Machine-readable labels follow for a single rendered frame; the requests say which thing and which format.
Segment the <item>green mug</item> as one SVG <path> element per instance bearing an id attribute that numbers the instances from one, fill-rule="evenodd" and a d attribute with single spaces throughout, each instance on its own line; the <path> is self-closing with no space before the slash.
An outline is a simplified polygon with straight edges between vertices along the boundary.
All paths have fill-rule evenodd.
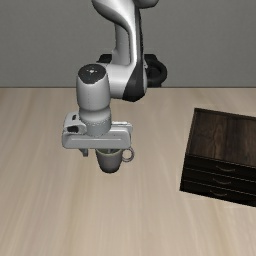
<path id="1" fill-rule="evenodd" d="M 117 172 L 123 162 L 128 163 L 134 159 L 133 148 L 128 148 L 128 151 L 130 156 L 125 158 L 123 156 L 125 149 L 96 149 L 95 153 L 100 169 L 108 174 Z"/>

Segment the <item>dark wooden cabinet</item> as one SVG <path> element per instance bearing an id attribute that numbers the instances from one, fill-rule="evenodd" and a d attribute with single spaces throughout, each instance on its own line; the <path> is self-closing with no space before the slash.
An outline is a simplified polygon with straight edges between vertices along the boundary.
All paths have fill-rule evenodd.
<path id="1" fill-rule="evenodd" d="M 180 190 L 256 207 L 256 117 L 196 108 Z"/>

